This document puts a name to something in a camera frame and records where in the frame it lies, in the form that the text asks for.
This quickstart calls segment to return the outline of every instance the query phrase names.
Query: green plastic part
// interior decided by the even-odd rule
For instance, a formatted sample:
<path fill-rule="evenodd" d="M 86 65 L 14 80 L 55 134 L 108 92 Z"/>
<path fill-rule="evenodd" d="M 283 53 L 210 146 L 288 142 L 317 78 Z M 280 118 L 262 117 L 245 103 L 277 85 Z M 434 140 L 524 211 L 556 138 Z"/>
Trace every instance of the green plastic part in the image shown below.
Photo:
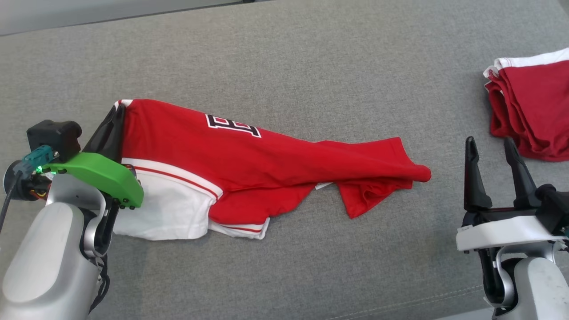
<path fill-rule="evenodd" d="M 119 199 L 125 207 L 139 208 L 144 190 L 133 173 L 120 163 L 98 153 L 80 152 L 66 163 L 49 163 L 51 171 L 71 174 L 75 178 Z"/>

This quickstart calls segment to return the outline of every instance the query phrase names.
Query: folded red cloth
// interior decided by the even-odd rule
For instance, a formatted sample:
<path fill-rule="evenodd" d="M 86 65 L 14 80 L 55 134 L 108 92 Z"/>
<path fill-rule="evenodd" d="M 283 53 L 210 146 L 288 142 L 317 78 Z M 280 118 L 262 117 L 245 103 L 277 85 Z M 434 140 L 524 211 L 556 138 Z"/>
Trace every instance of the folded red cloth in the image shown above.
<path fill-rule="evenodd" d="M 569 160 L 569 48 L 499 58 L 484 76 L 494 136 L 514 138 L 524 157 Z"/>

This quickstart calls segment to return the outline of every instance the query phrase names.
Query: red garment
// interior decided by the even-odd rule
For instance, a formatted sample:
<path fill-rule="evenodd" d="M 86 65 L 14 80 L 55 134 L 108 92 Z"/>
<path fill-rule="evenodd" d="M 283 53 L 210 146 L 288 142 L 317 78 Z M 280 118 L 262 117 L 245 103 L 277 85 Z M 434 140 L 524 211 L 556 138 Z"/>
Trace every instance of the red garment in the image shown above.
<path fill-rule="evenodd" d="M 123 163 L 136 167 L 145 199 L 142 208 L 121 212 L 120 234 L 193 239 L 209 227 L 261 239 L 269 217 L 296 208 L 319 182 L 338 184 L 354 218 L 431 178 L 399 138 L 311 143 L 165 102 L 122 103 Z"/>
<path fill-rule="evenodd" d="M 513 137 L 524 157 L 569 160 L 569 48 L 497 59 L 484 74 L 490 80 L 490 132 Z"/>

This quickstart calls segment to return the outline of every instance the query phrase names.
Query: gray fabric surface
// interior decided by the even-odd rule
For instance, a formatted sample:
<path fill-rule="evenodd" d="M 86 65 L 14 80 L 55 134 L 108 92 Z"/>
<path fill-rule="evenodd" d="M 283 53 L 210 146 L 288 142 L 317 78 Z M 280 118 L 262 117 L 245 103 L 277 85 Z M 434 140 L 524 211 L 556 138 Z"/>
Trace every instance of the gray fabric surface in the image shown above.
<path fill-rule="evenodd" d="M 261 241 L 116 236 L 111 290 L 92 319 L 434 319 L 481 309 L 479 261 L 454 240 L 468 135 L 494 204 L 514 199 L 481 73 L 498 57 L 567 47 L 567 30 L 557 1 L 298 0 L 6 36 L 0 167 L 26 153 L 24 130 L 36 122 L 75 120 L 85 143 L 114 101 L 136 97 L 310 141 L 401 136 L 432 180 L 360 218 L 327 187 L 274 219 Z M 537 184 L 569 190 L 568 162 L 527 165 Z M 1 274 L 40 207 L 11 205 Z M 566 257 L 559 263 L 567 270 Z"/>

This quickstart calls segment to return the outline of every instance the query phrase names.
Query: robotic arm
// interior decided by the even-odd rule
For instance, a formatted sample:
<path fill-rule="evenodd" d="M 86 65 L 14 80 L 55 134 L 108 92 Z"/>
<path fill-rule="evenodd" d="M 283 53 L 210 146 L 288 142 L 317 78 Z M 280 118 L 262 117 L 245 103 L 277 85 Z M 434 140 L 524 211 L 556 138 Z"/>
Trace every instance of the robotic arm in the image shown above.
<path fill-rule="evenodd" d="M 46 206 L 4 277 L 1 320 L 86 319 L 108 291 L 114 220 L 143 199 L 134 168 L 120 164 L 124 115 L 123 105 L 113 108 L 83 152 L 75 122 L 45 120 L 27 131 L 32 153 L 6 171 L 0 228 L 10 199 Z"/>
<path fill-rule="evenodd" d="M 466 140 L 463 225 L 457 249 L 478 253 L 485 300 L 494 320 L 569 319 L 569 287 L 554 252 L 567 249 L 569 192 L 535 183 L 511 138 L 504 141 L 516 199 L 511 208 L 492 208 L 478 168 L 473 137 Z M 525 258 L 504 257 L 507 253 Z"/>

